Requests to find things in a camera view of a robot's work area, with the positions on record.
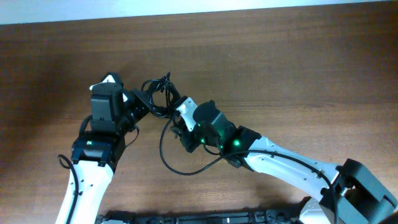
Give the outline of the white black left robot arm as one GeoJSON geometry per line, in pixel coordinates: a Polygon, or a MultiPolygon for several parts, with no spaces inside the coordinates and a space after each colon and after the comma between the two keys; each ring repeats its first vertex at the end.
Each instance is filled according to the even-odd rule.
{"type": "Polygon", "coordinates": [[[72,155],[58,155],[70,177],[57,223],[94,223],[126,146],[125,135],[150,110],[149,95],[132,90],[93,90],[92,114],[81,124],[72,155]]]}

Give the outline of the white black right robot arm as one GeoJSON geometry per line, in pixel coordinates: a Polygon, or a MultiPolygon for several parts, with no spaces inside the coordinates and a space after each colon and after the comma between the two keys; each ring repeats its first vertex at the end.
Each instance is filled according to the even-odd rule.
{"type": "Polygon", "coordinates": [[[174,105],[172,126],[183,147],[218,149],[232,166],[278,178],[307,193],[299,223],[380,223],[397,210],[397,199],[362,163],[339,165],[284,149],[244,126],[235,126],[214,101],[196,105],[184,97],[174,105]]]}

